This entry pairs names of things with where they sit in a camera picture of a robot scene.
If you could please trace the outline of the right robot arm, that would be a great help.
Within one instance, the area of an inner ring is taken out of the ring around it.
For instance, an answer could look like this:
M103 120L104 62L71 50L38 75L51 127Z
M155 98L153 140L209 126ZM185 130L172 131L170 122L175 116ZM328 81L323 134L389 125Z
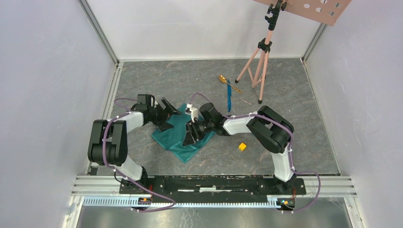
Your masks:
M297 177L290 161L293 125L268 106L244 115L223 115L213 103L197 109L187 104L185 113L191 119L185 125L183 146L193 145L210 133L232 136L250 133L271 153L274 162L274 186L277 192L286 194L294 187Z

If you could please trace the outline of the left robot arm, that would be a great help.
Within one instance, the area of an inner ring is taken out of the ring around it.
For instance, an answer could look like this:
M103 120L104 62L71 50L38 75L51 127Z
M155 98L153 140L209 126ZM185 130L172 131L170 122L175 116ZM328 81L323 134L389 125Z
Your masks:
M150 94L139 94L135 102L124 114L93 122L87 157L90 162L119 173L124 182L131 182L132 189L141 194L149 189L148 175L145 168L128 155L127 135L148 123L161 132L170 130L173 125L168 120L182 113L167 99L157 102Z

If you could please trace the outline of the teal cloth napkin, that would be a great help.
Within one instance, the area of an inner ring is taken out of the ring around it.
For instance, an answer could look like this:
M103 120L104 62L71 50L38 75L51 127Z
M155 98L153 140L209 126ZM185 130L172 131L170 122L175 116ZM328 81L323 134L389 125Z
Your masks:
M151 137L166 151L172 152L183 163L188 162L207 142L215 135L215 132L205 134L205 137L193 145L184 146L183 141L186 135L185 124L191 117L185 114L186 104L183 103L178 110L182 115L173 115L168 123L173 125L172 129L159 131L156 129Z

